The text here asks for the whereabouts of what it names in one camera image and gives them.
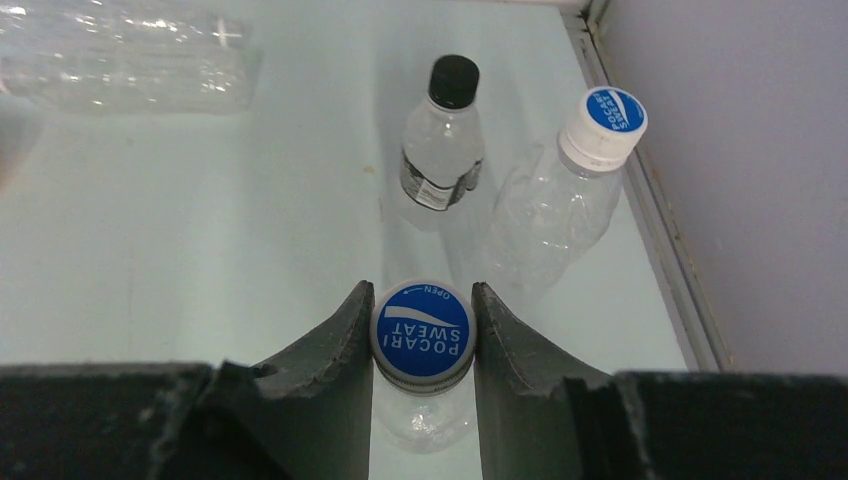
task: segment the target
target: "bottle neck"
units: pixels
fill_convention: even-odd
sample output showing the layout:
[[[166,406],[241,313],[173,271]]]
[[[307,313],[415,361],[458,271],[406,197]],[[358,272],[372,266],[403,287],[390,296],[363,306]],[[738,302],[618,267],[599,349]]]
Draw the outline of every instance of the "bottle neck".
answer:
[[[605,171],[605,172],[599,172],[597,170],[592,170],[592,169],[586,168],[586,167],[578,164],[577,162],[574,161],[574,159],[571,158],[571,156],[568,153],[566,153],[566,150],[563,148],[564,142],[570,142],[570,140],[568,139],[568,136],[565,133],[565,129],[562,129],[559,132],[559,135],[557,135],[557,141],[556,141],[557,154],[559,155],[559,161],[563,165],[565,165],[565,168],[567,168],[569,172],[573,173],[574,175],[577,175],[578,177],[581,177],[581,178],[593,179],[593,178],[600,178],[600,177],[603,177],[603,176],[606,176],[606,175],[609,175],[609,174],[612,174],[612,173],[616,173],[616,172],[619,171],[620,168],[616,168],[614,170],[609,170],[609,171]],[[572,148],[571,151],[575,155],[580,155],[580,152],[578,152],[574,148]]]
[[[429,102],[431,110],[433,110],[434,112],[436,112],[438,114],[446,115],[446,116],[462,115],[463,113],[470,112],[471,109],[474,108],[473,103],[471,105],[465,107],[465,108],[458,108],[458,109],[455,109],[455,110],[450,109],[450,108],[445,108],[445,107],[437,104],[436,102],[434,102],[429,94],[427,94],[427,102]]]

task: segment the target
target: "pocari sweat logo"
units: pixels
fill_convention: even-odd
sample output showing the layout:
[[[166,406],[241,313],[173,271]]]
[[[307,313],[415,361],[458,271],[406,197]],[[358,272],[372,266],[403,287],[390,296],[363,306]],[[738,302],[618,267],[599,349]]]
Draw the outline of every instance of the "pocari sweat logo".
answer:
[[[386,302],[377,318],[377,344],[398,370],[418,377],[444,373],[465,352],[470,320],[447,290],[413,284]]]
[[[586,100],[586,108],[599,125],[616,132],[632,132],[645,123],[642,105],[622,90],[607,88],[593,92]]]

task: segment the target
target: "white surface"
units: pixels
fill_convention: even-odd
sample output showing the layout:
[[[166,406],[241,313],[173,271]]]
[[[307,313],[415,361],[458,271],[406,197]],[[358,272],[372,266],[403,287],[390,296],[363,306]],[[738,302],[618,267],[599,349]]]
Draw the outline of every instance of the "white surface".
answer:
[[[410,272],[449,281],[441,240],[381,216],[379,200],[432,61],[452,51],[480,66],[490,183],[585,89],[552,7],[300,0],[253,13],[264,66],[245,115],[42,121],[2,99],[0,361],[251,363],[360,279],[378,295]],[[625,198],[526,320],[603,370],[684,368]],[[480,478],[476,434],[419,456],[377,427],[372,478]]]

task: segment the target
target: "empty plastic bottle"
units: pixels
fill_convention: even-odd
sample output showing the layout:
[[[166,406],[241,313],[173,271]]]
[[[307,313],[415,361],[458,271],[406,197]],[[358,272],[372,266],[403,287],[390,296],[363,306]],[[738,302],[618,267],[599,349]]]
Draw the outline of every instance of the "empty plastic bottle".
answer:
[[[242,51],[214,46],[9,56],[0,59],[0,92],[83,115],[229,114],[250,104],[250,71]]]
[[[642,105],[612,87],[594,88],[555,138],[507,178],[474,275],[514,311],[524,311],[607,231],[628,155],[647,127]]]
[[[16,0],[0,5],[0,40],[39,52],[96,45],[243,48],[249,27],[182,0]]]

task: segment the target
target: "water bottle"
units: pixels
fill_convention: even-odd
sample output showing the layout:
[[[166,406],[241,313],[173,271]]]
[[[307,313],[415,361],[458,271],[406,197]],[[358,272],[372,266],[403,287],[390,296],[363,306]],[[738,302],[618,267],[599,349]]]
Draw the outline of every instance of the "water bottle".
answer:
[[[0,41],[35,51],[84,45],[243,48],[240,21],[181,0],[15,0],[0,6]]]
[[[376,303],[373,418],[390,443],[432,453],[474,430],[476,341],[471,304],[446,283],[408,280]]]
[[[246,109],[253,81],[242,51],[80,50],[0,58],[0,92],[82,115],[213,113]]]
[[[427,98],[407,119],[403,134],[401,215],[420,230],[434,230],[444,213],[477,184],[483,162],[483,135],[474,107],[480,72],[460,55],[433,65]]]
[[[526,313],[607,231],[622,167],[647,123],[632,95],[591,89],[565,128],[508,176],[476,273],[513,311]]]

